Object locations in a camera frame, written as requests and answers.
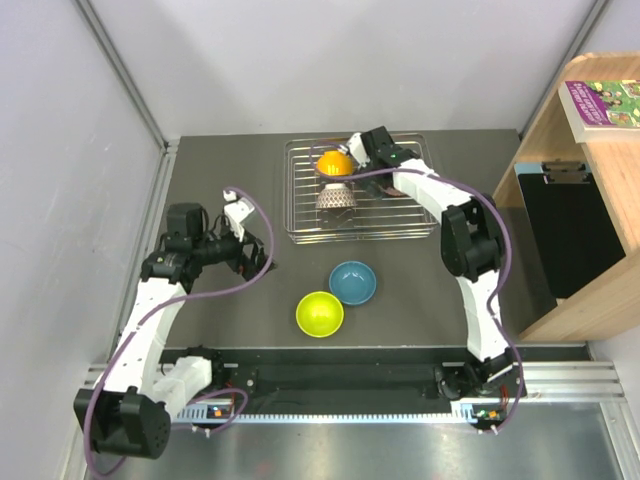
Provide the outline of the orange bowl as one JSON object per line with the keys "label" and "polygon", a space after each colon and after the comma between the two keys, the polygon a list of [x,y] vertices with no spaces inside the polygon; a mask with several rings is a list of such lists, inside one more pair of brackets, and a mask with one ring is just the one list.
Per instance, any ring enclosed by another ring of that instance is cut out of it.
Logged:
{"label": "orange bowl", "polygon": [[354,171],[351,159],[341,151],[326,151],[316,163],[317,170],[329,176],[349,176]]}

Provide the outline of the red floral patterned bowl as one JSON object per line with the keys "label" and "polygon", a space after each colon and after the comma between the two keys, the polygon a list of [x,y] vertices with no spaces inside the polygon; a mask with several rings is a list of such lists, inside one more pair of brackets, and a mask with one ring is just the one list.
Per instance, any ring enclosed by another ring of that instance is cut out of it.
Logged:
{"label": "red floral patterned bowl", "polygon": [[346,183],[328,183],[318,194],[315,206],[319,210],[354,208],[356,199]]}

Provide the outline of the lime green bowl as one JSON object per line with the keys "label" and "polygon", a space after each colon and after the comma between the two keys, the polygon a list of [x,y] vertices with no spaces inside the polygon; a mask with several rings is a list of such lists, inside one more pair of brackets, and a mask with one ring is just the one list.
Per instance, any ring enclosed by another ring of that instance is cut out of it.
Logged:
{"label": "lime green bowl", "polygon": [[312,338],[327,338],[335,334],[343,324],[344,315],[340,300],[326,291],[305,295],[295,311],[298,327]]}

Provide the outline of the blue ceramic bowl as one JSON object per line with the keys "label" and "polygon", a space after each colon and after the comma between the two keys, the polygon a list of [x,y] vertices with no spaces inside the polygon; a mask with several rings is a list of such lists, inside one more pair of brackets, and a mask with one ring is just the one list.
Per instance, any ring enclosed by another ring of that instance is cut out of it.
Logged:
{"label": "blue ceramic bowl", "polygon": [[346,261],[329,275],[330,292],[343,304],[359,306],[368,302],[377,290],[377,277],[365,263]]}

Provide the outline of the black white leaf bowl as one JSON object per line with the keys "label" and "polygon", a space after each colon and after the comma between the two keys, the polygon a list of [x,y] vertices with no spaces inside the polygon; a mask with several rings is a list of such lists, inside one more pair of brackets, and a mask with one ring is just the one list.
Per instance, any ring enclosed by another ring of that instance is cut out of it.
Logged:
{"label": "black white leaf bowl", "polygon": [[379,185],[379,190],[384,198],[402,198],[405,194],[391,186]]}

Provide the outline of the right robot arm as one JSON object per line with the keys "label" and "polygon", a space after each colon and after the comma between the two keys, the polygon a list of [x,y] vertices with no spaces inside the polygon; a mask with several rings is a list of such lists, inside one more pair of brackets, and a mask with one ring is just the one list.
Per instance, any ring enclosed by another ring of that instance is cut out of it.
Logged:
{"label": "right robot arm", "polygon": [[472,357],[458,370],[436,369],[440,394],[449,400],[492,394],[519,358],[500,315],[498,295],[513,249],[495,204],[437,174],[415,151],[396,143],[385,127],[353,134],[347,150],[360,184],[384,195],[409,197],[440,225],[441,259],[461,291]]}

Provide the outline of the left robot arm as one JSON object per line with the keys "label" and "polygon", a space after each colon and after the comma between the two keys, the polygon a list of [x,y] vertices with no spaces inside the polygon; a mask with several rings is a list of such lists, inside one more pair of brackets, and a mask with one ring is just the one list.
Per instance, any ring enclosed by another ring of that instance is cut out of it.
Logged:
{"label": "left robot arm", "polygon": [[227,190],[224,198],[216,219],[198,203],[168,208],[166,230],[142,263],[116,350],[94,386],[74,399],[87,457],[158,458],[172,423],[196,395],[216,396],[226,387],[225,370],[206,355],[182,357],[168,375],[156,377],[172,325],[184,304],[197,299],[192,288],[206,267],[225,264],[245,285],[273,267],[272,254],[246,227],[261,208],[238,191]]}

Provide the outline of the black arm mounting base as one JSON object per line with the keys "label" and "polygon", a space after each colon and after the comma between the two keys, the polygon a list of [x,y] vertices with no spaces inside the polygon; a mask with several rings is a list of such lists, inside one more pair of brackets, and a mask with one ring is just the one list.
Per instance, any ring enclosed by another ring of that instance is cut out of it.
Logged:
{"label": "black arm mounting base", "polygon": [[260,348],[170,350],[202,355],[217,387],[245,388],[250,413],[416,413],[450,401],[491,403],[524,392],[512,354],[480,362],[462,348]]}

